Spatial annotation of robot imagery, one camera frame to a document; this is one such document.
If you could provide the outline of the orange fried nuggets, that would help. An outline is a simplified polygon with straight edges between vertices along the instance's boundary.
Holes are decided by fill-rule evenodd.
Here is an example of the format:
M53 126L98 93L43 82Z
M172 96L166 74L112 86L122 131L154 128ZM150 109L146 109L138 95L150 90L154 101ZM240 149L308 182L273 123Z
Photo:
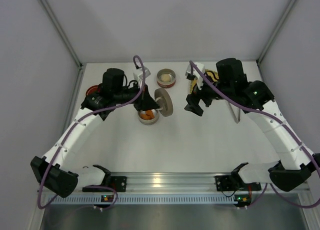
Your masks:
M143 120L152 120L155 118L155 115L152 110L142 111L139 114L140 118Z

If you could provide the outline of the white round bun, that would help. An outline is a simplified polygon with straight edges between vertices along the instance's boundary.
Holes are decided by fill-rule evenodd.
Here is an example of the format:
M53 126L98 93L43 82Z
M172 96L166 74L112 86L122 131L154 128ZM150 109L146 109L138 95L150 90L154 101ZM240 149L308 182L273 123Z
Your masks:
M171 75L170 74L162 74L160 76L160 81L161 82L171 82Z

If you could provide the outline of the steel food tongs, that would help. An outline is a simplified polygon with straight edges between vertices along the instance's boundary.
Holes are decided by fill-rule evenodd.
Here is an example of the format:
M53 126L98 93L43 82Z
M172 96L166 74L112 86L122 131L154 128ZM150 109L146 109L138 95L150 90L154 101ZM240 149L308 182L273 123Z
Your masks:
M231 113L231 116L236 124L241 121L241 109L227 102L227 107Z

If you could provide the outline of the brown round lid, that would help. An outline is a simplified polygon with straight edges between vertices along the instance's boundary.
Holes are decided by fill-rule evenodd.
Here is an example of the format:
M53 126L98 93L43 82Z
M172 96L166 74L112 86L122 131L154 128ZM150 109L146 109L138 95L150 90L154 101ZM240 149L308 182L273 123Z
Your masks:
M158 104L158 111L164 117L171 116L173 114L173 102L169 93L164 88L158 88L154 91L154 99Z

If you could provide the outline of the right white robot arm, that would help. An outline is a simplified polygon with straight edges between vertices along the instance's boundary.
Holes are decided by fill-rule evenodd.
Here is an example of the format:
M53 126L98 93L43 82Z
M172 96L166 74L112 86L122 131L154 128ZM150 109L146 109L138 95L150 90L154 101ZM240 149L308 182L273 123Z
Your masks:
M319 154L298 138L264 82L248 81L242 62L236 58L218 61L216 69L218 77L210 77L203 64L189 62L185 75L196 84L186 97L185 110L202 116L199 102L209 107L213 100L226 100L260 128L279 158L270 163L237 166L230 174L237 189L245 184L267 183L289 192L320 170Z

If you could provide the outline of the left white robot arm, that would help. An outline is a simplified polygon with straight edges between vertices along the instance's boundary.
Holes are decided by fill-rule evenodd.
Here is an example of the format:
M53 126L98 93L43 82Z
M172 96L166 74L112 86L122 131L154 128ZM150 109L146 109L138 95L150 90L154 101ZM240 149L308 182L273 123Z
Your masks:
M73 170L72 161L91 133L115 107L129 103L136 111L159 108L145 84L149 75L147 68L139 67L133 71L134 79L128 81L123 70L107 69L102 83L87 91L75 118L60 139L41 158L32 159L30 165L36 180L62 198L74 190L108 186L111 182L108 169L93 165Z

